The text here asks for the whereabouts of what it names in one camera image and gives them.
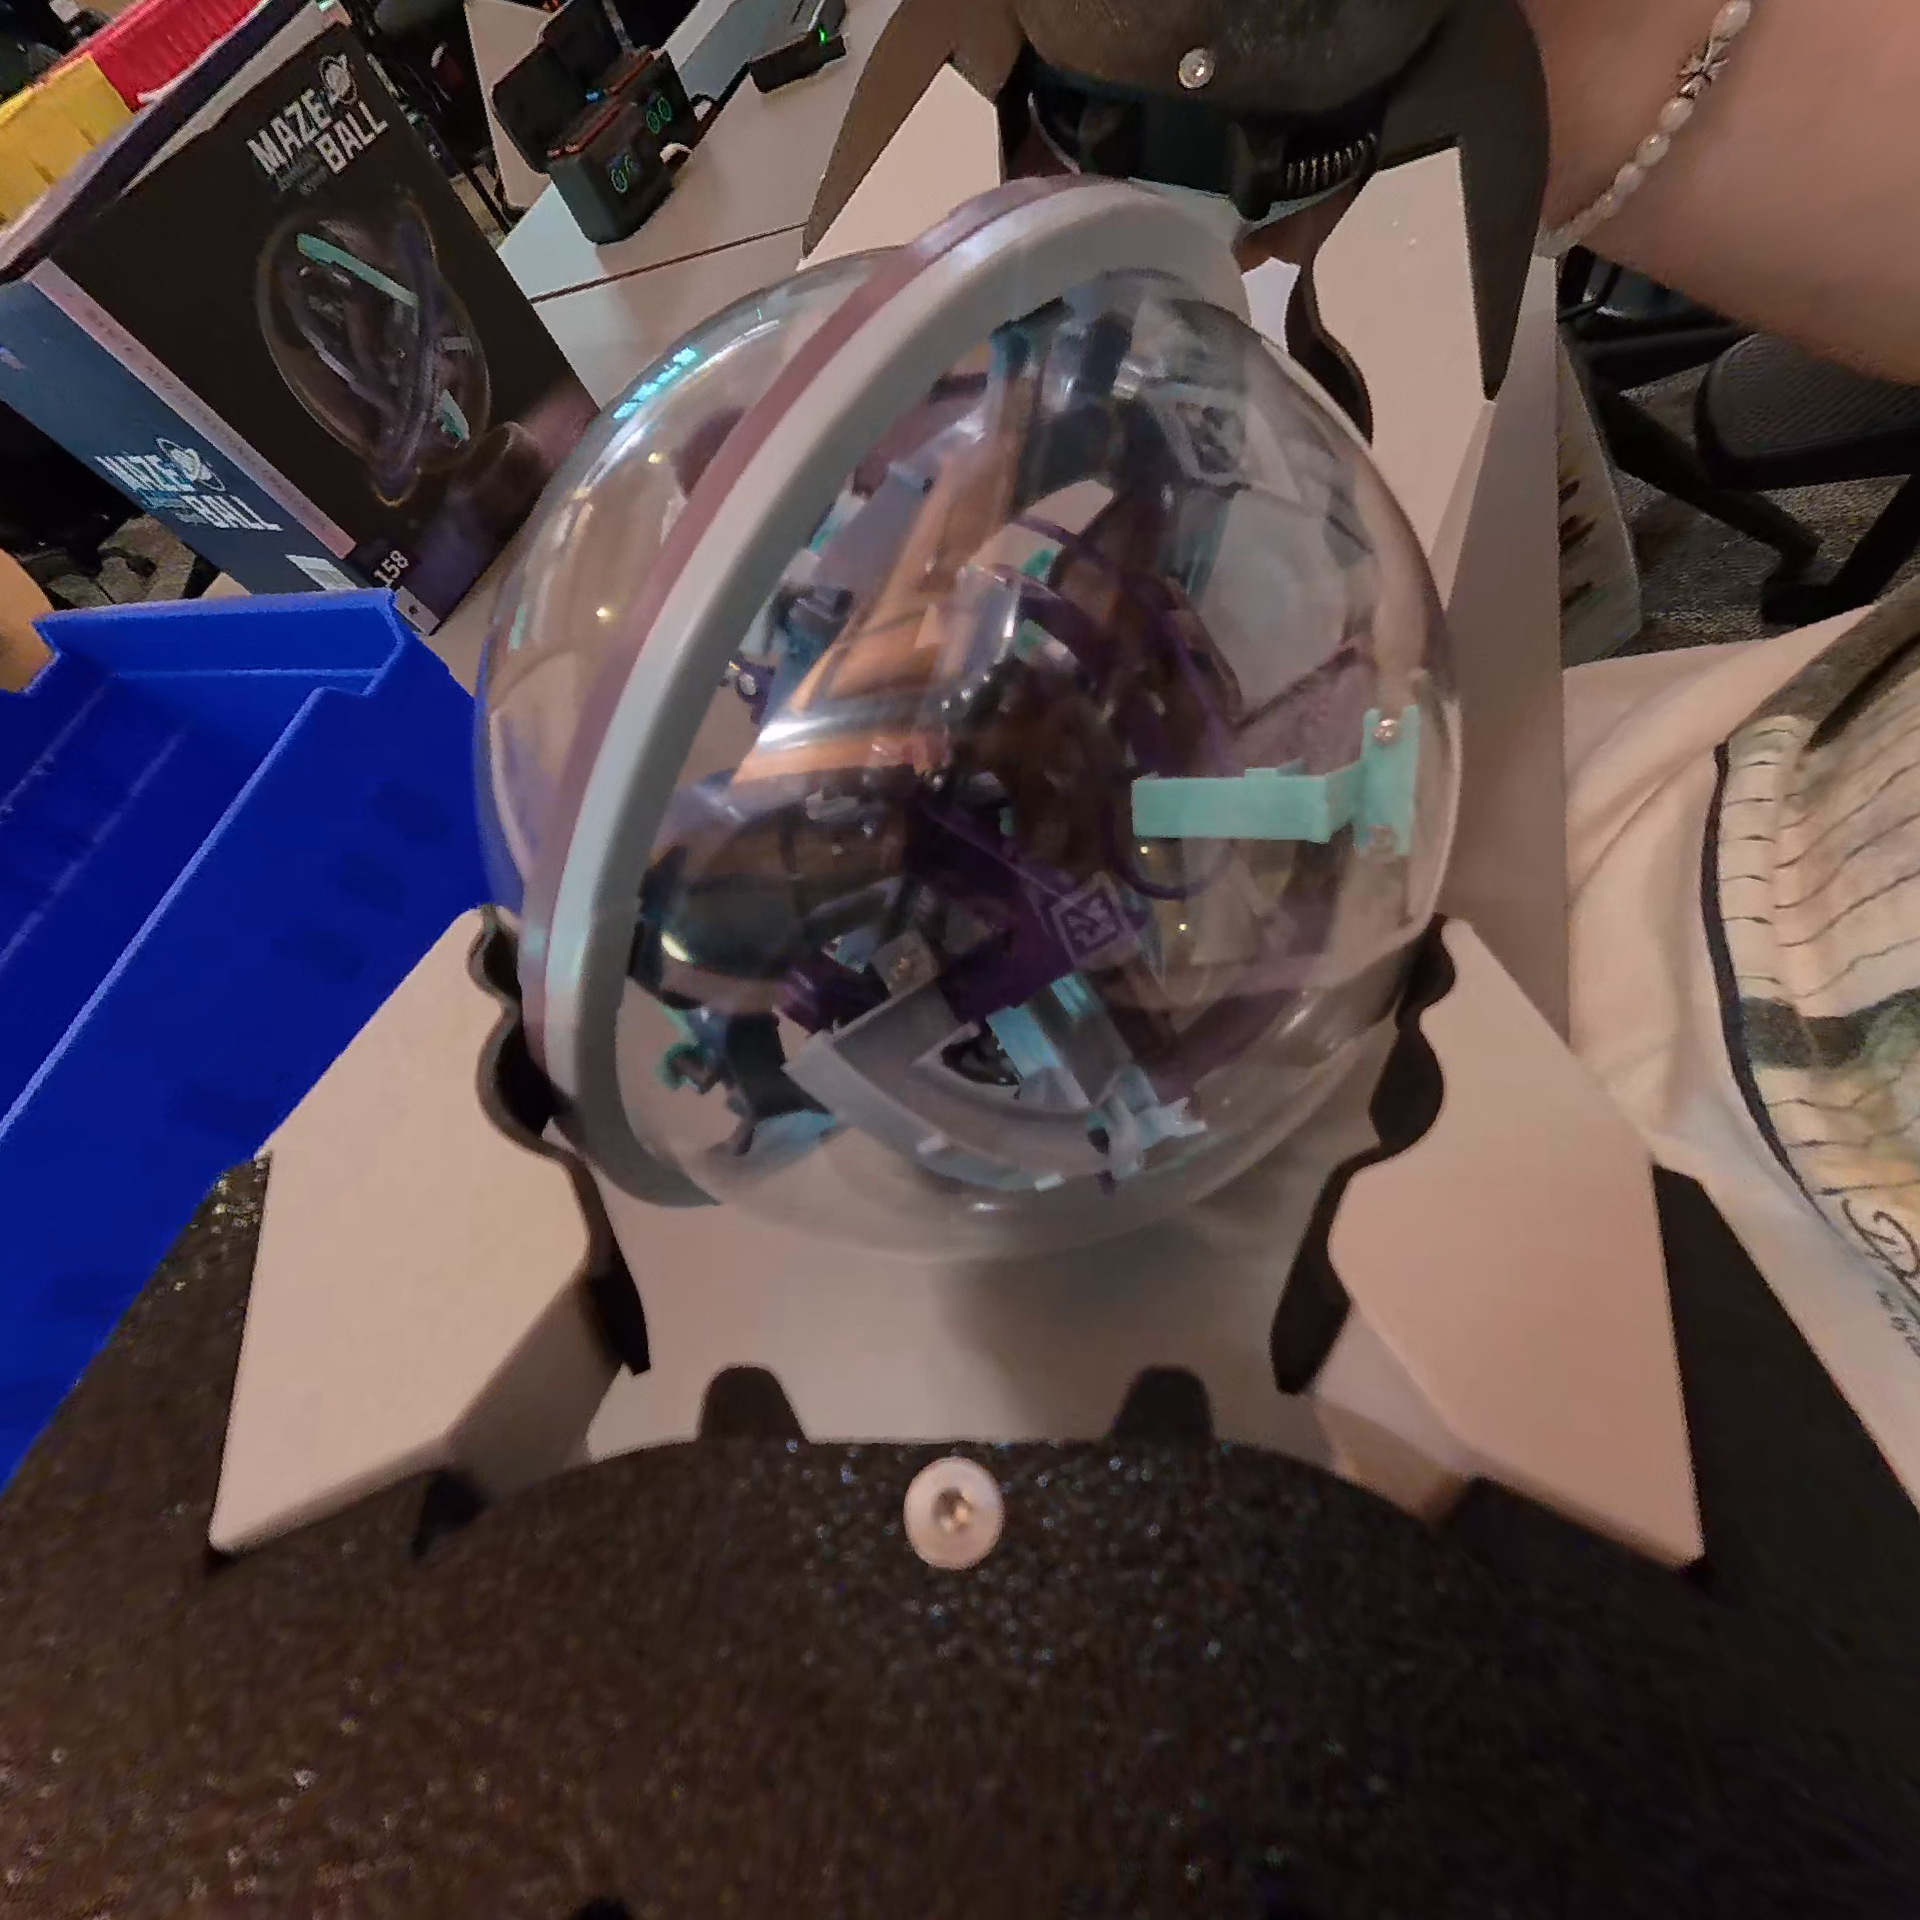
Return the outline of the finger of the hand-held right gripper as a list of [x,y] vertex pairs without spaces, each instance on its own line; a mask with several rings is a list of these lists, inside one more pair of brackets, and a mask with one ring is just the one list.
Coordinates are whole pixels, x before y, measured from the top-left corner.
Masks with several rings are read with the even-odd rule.
[[1554,532],[1557,348],[1526,262],[1505,382],[1482,390],[1453,151],[1376,174],[1256,239],[1308,261],[1316,314],[1374,407],[1374,454],[1429,555],[1460,706],[1440,910],[1468,922],[1547,1023],[1570,1010],[1569,782]]
[[998,114],[945,67],[821,243],[810,246],[810,262],[902,244],[1001,181]]

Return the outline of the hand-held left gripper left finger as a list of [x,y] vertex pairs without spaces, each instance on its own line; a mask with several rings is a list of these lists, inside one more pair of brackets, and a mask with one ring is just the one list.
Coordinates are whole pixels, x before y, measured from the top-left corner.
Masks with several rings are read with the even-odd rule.
[[268,1138],[208,1548],[253,1551],[419,1477],[482,1503],[581,1470],[634,1306],[578,1171],[492,1078],[499,938],[457,916]]

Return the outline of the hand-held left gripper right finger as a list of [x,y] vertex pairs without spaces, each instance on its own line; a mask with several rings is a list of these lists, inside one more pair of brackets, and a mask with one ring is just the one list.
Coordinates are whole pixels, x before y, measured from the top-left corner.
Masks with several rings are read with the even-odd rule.
[[1506,1491],[1706,1551],[1651,1159],[1462,918],[1427,932],[1268,1331],[1334,1477],[1440,1520]]

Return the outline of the clear plastic maze ball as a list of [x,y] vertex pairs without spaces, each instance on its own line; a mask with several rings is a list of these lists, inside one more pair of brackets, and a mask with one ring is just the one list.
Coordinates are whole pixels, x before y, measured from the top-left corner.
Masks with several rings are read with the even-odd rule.
[[529,522],[475,724],[568,1146],[934,1258],[1264,1162],[1389,1019],[1457,824],[1417,534],[1131,183],[1009,183],[692,328]]

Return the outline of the person's right forearm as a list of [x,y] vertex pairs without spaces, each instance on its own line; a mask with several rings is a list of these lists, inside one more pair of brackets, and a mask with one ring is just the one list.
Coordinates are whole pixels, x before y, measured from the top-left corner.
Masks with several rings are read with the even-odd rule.
[[1693,114],[1582,234],[1723,317],[1918,379],[1918,5],[1718,5]]

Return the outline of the person's right hand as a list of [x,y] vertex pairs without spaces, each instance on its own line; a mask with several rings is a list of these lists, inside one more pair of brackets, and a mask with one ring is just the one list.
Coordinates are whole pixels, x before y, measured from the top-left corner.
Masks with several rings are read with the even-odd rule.
[[1522,2],[1547,82],[1550,179],[1542,238],[1585,234],[1660,167],[1693,104],[1688,68],[1715,2]]

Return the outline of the white printed container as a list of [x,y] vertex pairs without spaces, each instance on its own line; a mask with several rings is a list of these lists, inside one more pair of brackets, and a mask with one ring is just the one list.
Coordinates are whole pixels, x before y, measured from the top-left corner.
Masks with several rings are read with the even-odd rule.
[[1589,389],[1569,348],[1554,351],[1558,652],[1577,668],[1641,632],[1641,568]]

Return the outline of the small black device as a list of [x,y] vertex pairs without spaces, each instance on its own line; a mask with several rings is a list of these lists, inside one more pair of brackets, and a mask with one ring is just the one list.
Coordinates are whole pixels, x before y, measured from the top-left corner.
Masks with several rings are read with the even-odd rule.
[[810,80],[846,54],[848,2],[776,2],[747,61],[757,92]]

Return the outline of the black charging case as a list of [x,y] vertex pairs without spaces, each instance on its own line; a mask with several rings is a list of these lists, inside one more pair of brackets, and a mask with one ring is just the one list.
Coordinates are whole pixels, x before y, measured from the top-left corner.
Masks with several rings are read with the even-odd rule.
[[609,112],[664,46],[638,39],[654,20],[640,5],[564,2],[533,47],[492,85],[494,116],[525,165],[541,170],[576,127]]
[[581,236],[609,246],[634,236],[668,198],[700,143],[705,118],[665,51],[628,54],[545,157]]

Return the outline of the black office chair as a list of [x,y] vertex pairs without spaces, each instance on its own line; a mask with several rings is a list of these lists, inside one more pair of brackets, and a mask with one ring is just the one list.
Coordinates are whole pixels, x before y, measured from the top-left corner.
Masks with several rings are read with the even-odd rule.
[[[1557,267],[1557,320],[1606,462],[1771,554],[1770,627],[1865,608],[1915,557],[1915,387],[1740,327],[1586,246]],[[1899,488],[1833,571],[1771,500],[1890,477]]]

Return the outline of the blue plastic bin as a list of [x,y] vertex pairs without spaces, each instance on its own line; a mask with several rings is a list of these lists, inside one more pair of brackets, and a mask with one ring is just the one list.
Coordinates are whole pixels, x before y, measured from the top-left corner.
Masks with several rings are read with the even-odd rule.
[[474,698],[387,591],[40,623],[3,698],[3,1475],[193,1218],[490,896]]

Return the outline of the dark toy packaging box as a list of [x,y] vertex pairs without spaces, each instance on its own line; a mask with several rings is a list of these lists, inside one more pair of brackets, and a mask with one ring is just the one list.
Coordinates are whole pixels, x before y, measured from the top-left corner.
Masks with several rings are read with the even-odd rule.
[[246,591],[433,632],[594,404],[336,5],[260,5],[5,231],[5,404]]

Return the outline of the yellow plastic bin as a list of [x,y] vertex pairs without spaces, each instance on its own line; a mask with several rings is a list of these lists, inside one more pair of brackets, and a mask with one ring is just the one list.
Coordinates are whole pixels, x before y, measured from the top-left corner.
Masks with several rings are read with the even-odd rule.
[[3,223],[28,212],[136,118],[85,53],[3,101]]

